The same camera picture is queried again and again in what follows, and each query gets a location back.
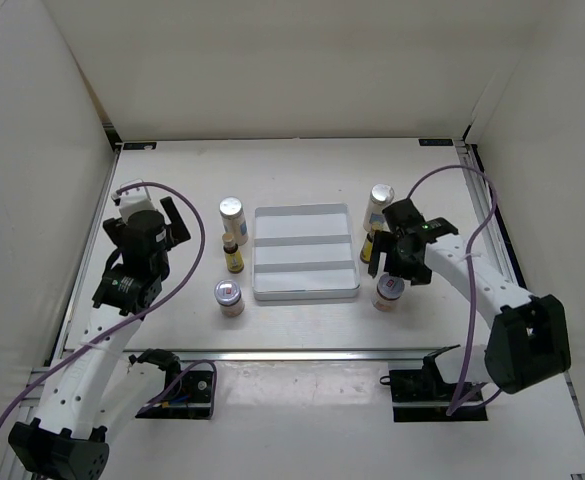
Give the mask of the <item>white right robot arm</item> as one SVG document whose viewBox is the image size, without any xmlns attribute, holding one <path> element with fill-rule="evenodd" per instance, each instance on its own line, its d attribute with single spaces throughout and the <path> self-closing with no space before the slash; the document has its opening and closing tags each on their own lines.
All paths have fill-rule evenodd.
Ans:
<svg viewBox="0 0 585 480">
<path fill-rule="evenodd" d="M 511 283 L 472 255 L 448 220 L 426 220 L 409 199 L 386 207 L 383 215 L 388 228 L 374 237 L 369 275 L 383 272 L 423 286 L 438 274 L 489 329 L 487 343 L 471 343 L 469 352 L 446 347 L 424 358 L 421 387 L 427 396 L 442 400 L 459 382 L 494 384 L 515 394 L 570 369 L 566 313 L 559 299 Z"/>
</svg>

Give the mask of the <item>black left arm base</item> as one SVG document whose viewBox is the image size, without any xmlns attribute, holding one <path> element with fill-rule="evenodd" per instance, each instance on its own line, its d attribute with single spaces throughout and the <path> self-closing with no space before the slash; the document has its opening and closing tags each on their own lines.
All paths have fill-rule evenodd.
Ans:
<svg viewBox="0 0 585 480">
<path fill-rule="evenodd" d="M 136 414 L 137 419 L 210 420 L 218 380 L 216 364 L 197 360 L 187 366 L 173 352 L 148 349 L 128 357 L 131 365 L 149 363 L 165 374 L 164 388 L 158 400 L 146 404 Z"/>
</svg>

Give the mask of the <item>sauce jar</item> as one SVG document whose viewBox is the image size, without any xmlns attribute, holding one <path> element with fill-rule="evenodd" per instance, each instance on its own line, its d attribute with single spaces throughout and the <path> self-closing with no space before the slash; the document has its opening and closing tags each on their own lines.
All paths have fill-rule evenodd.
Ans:
<svg viewBox="0 0 585 480">
<path fill-rule="evenodd" d="M 240 315 L 245 307 L 240 286 L 234 280 L 222 280 L 214 289 L 220 311 L 226 317 Z"/>
<path fill-rule="evenodd" d="M 392 311 L 405 291 L 405 281 L 398 277 L 384 273 L 376 284 L 372 297 L 372 305 L 379 311 Z"/>
</svg>

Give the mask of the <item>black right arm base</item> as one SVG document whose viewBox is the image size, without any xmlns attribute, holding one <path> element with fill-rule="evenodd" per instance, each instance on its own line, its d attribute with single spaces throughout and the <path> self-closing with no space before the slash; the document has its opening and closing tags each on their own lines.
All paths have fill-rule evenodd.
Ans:
<svg viewBox="0 0 585 480">
<path fill-rule="evenodd" d="M 469 402 L 453 415 L 446 414 L 456 387 L 445 383 L 435 366 L 443 353 L 459 350 L 459 345 L 444 347 L 428 353 L 418 368 L 391 368 L 379 383 L 390 389 L 393 421 L 395 423 L 484 422 L 488 420 L 483 396 L 476 392 Z"/>
</svg>

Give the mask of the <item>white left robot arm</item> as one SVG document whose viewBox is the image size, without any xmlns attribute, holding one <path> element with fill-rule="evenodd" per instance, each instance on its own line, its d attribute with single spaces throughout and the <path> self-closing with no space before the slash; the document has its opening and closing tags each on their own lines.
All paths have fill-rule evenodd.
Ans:
<svg viewBox="0 0 585 480">
<path fill-rule="evenodd" d="M 8 444 L 26 471 L 47 479 L 97 479 L 118 431 L 152 398 L 170 400 L 182 386 L 178 359 L 151 349 L 106 389 L 127 344 L 148 313 L 167 300 L 169 252 L 190 240 L 174 200 L 154 207 L 145 189 L 115 197 L 119 216 L 104 221 L 115 246 L 92 297 L 83 345 L 50 369 L 60 379 L 33 419 L 17 422 Z"/>
</svg>

